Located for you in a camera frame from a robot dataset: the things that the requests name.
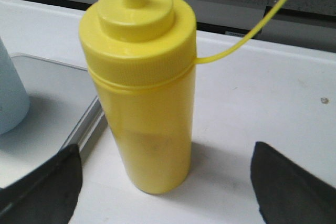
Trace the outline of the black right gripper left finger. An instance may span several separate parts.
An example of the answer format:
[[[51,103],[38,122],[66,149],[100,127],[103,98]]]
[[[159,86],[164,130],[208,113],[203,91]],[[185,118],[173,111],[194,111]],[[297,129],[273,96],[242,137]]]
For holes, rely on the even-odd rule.
[[[82,188],[77,144],[1,189],[1,223],[68,223]]]

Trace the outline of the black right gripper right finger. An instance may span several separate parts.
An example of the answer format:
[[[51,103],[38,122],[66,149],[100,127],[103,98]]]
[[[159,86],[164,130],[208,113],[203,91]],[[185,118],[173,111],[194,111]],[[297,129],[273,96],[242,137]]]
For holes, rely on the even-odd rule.
[[[264,142],[256,142],[250,179],[265,223],[335,223],[335,188]]]

